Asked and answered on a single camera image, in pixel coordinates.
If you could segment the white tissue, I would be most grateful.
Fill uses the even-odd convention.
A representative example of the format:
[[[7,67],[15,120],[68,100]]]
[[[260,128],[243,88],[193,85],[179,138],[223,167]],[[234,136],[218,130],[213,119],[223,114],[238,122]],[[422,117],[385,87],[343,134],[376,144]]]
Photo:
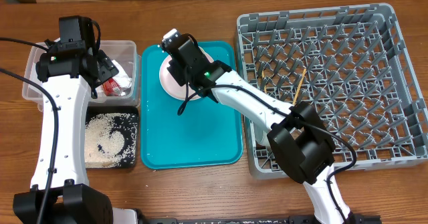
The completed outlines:
[[[113,79],[120,85],[123,91],[129,89],[132,85],[132,78],[124,71],[123,67],[116,61],[112,60],[112,63],[118,70]]]

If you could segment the pink plate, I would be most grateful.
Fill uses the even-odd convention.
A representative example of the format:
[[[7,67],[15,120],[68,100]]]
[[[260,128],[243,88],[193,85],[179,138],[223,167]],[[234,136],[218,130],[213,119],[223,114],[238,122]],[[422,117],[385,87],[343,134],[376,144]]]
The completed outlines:
[[[178,85],[175,79],[171,76],[170,72],[167,70],[167,68],[170,66],[169,62],[171,60],[172,60],[172,57],[168,55],[163,60],[160,66],[160,70],[159,70],[160,84],[168,95],[178,100],[184,100],[186,96],[185,85],[183,86]]]

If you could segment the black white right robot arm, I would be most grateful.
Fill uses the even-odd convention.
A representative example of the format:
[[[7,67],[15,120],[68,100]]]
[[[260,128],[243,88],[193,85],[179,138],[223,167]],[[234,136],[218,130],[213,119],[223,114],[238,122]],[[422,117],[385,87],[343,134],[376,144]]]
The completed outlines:
[[[311,105],[272,98],[221,61],[199,59],[186,64],[171,60],[167,70],[179,85],[240,112],[266,133],[276,163],[304,185],[319,223],[350,223],[352,213],[334,177],[338,137],[327,131]]]

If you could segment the red snack wrapper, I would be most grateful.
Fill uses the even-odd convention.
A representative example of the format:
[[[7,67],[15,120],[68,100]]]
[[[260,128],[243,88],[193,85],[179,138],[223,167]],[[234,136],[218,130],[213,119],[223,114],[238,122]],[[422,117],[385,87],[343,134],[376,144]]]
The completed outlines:
[[[102,89],[106,96],[120,96],[122,93],[120,85],[113,78],[104,82]]]

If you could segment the grey bowl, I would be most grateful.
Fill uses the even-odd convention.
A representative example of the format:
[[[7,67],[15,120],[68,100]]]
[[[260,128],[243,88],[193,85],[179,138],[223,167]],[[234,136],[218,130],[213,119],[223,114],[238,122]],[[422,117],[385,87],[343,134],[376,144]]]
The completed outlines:
[[[270,120],[261,120],[256,118],[252,120],[255,140],[259,145],[264,147],[270,147],[270,142],[268,140],[268,133],[272,130],[271,126],[273,124]]]

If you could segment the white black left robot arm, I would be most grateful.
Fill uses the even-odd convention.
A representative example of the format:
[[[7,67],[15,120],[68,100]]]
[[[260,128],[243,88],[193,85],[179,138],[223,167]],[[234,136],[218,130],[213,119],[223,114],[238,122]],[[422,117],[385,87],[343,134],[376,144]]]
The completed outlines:
[[[119,73],[95,44],[51,42],[36,64],[43,93],[38,163],[30,190],[14,196],[22,223],[143,223],[138,209],[114,208],[107,195],[89,186],[84,131],[96,88]]]

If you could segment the wooden chopstick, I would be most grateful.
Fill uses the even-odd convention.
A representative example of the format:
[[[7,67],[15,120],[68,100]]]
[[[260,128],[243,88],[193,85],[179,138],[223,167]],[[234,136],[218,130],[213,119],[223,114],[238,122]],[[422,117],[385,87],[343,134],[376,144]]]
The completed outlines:
[[[300,93],[300,89],[301,89],[302,84],[304,82],[304,78],[305,78],[306,72],[307,72],[307,68],[304,68],[304,70],[302,72],[302,77],[300,78],[300,81],[299,81],[297,89],[296,89],[296,93],[294,95],[294,99],[293,99],[293,102],[292,102],[293,105],[296,105],[296,102],[298,100],[298,95]]]
[[[261,86],[263,88],[263,92],[266,94],[267,93],[267,88],[266,88],[266,84],[267,84],[267,80],[265,79],[265,74],[264,71],[261,71]]]

